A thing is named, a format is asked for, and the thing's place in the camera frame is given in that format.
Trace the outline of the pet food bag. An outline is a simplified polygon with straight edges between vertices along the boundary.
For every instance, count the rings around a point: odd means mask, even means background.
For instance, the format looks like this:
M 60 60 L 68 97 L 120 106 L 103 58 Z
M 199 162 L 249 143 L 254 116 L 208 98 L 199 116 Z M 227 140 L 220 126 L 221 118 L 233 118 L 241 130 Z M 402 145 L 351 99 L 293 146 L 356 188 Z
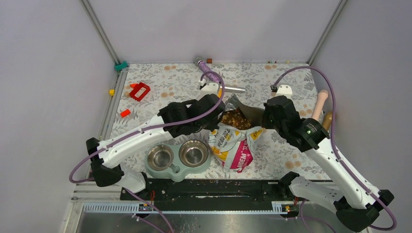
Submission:
M 264 110 L 243 104 L 236 95 L 225 102 L 218 128 L 209 133 L 208 145 L 223 171 L 241 173 L 251 164 L 263 133 Z

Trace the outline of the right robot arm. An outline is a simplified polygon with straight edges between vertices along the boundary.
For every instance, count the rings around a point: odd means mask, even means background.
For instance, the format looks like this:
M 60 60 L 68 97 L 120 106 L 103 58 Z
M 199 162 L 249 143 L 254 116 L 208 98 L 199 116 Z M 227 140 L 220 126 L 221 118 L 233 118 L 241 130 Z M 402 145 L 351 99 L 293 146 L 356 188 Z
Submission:
M 299 198 L 312 201 L 336 215 L 349 230 L 371 227 L 379 213 L 394 199 L 389 190 L 368 182 L 332 143 L 328 131 L 313 118 L 301 118 L 293 101 L 277 96 L 264 103 L 262 126 L 274 129 L 287 143 L 315 161 L 337 189 L 311 182 L 289 172 L 279 183 Z

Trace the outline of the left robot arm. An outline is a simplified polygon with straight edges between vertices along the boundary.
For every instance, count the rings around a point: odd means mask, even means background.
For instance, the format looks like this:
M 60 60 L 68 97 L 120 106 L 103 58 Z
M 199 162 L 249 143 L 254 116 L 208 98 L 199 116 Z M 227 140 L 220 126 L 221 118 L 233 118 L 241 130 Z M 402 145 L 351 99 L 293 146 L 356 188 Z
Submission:
M 147 177 L 122 170 L 121 163 L 138 150 L 181 135 L 201 130 L 214 130 L 225 111 L 225 104 L 215 94 L 206 94 L 199 100 L 171 102 L 151 119 L 129 132 L 112 139 L 87 140 L 91 155 L 91 171 L 98 187 L 119 185 L 133 193 L 145 189 Z

